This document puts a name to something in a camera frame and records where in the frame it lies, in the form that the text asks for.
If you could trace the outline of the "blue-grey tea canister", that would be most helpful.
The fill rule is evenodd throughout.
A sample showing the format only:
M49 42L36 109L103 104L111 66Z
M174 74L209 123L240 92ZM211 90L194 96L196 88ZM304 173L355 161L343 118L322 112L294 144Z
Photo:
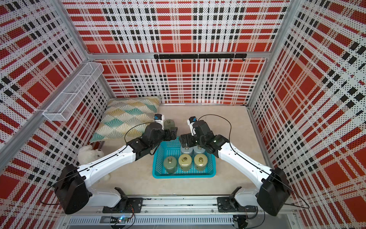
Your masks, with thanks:
M193 155L193 147L191 147L191 148L189 148L189 147L181 147L181 154L182 155L192 156Z
M205 153L205 149L202 148L201 146L194 146L193 147L193 155L196 156L198 154L204 154Z

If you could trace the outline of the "dark green tea canister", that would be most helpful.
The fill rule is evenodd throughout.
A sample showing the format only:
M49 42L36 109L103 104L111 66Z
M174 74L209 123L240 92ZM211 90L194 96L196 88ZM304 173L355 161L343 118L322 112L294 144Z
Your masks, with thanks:
M168 174L173 174L177 171L177 160L174 156L166 157L163 165Z
M164 120L164 130L172 131L176 128L175 122L171 119Z

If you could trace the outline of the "yellow-green tea canister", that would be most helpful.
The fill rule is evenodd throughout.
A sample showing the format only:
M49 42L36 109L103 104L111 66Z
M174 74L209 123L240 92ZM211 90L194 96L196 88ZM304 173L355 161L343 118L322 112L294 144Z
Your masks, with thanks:
M201 154L197 154L194 157L194 165L196 170L198 171L203 171L206 169L208 163L208 158L205 154L201 153Z
M180 155L178 163L181 170L187 172L192 167L192 157L189 155Z

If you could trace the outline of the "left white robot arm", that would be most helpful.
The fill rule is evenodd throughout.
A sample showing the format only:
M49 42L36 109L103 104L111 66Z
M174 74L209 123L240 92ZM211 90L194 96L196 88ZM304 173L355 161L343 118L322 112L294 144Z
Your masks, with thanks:
M91 163L76 167L67 165L54 186L54 193L65 214L74 214L86 206L116 207L124 193L121 189L93 191L91 186L101 178L150 154L163 141L177 138L177 127L167 130L160 123L150 123L142 136Z

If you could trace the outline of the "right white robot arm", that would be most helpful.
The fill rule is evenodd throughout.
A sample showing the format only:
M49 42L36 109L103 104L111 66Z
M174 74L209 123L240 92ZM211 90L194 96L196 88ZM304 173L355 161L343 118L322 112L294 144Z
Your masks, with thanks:
M282 169L271 169L253 160L231 145L226 137L215 135L204 120L197 120L193 116L187 120L187 124L191 132L179 137L183 148L200 146L207 153L231 164L256 186L254 196L267 214L276 216L280 212L292 192Z

